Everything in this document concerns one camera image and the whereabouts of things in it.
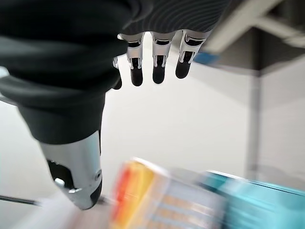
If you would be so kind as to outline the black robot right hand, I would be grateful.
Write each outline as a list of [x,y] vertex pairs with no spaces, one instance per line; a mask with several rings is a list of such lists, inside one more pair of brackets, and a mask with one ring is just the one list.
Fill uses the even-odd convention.
[[101,124],[106,92],[122,80],[126,54],[140,86],[142,43],[152,34],[152,78],[164,80],[173,37],[183,36],[176,76],[185,78],[226,0],[3,0],[0,99],[17,106],[56,186],[79,209],[102,189]]

